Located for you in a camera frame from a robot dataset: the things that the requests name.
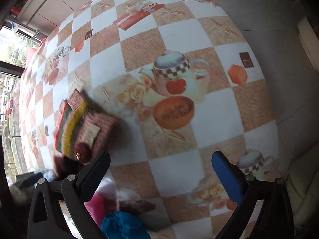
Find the pink sponge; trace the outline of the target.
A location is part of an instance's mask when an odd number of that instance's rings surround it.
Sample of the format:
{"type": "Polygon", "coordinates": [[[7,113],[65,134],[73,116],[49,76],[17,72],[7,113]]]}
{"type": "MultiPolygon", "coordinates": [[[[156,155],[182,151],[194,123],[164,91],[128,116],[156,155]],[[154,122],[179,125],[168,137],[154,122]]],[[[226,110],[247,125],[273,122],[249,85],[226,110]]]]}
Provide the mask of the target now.
{"type": "Polygon", "coordinates": [[[118,200],[115,197],[104,196],[101,193],[95,193],[90,201],[84,203],[84,206],[98,227],[101,226],[106,215],[119,209],[118,200]]]}

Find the light blue fluffy cloth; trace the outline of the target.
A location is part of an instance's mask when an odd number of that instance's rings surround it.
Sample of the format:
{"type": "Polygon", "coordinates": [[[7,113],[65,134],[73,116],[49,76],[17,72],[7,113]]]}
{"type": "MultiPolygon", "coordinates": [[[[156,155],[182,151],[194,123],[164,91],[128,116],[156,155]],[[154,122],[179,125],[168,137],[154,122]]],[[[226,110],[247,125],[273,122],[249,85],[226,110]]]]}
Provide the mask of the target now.
{"type": "Polygon", "coordinates": [[[43,178],[47,179],[48,182],[57,181],[58,175],[54,169],[40,169],[36,172],[36,174],[40,173],[43,178]]]}

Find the checkered printed tablecloth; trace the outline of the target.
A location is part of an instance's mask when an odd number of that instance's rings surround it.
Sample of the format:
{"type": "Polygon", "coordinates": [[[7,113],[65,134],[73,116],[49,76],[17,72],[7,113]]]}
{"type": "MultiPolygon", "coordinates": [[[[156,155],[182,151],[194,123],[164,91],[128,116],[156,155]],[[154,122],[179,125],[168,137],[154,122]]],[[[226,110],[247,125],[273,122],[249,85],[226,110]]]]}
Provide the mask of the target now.
{"type": "Polygon", "coordinates": [[[235,209],[211,166],[222,151],[271,180],[279,139],[260,64],[214,0],[91,0],[50,34],[21,78],[28,170],[53,169],[74,90],[118,119],[108,180],[147,200],[171,238],[214,238],[235,209]]]}

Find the pink striped knit hat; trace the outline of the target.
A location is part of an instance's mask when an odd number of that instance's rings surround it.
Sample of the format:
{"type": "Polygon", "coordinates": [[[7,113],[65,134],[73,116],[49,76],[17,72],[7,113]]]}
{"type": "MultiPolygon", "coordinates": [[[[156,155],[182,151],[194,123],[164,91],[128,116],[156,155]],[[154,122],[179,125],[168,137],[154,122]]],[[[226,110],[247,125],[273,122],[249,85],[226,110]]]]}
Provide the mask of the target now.
{"type": "Polygon", "coordinates": [[[93,110],[78,89],[61,102],[58,112],[53,133],[55,150],[71,160],[89,164],[106,147],[117,119],[93,110]]]}

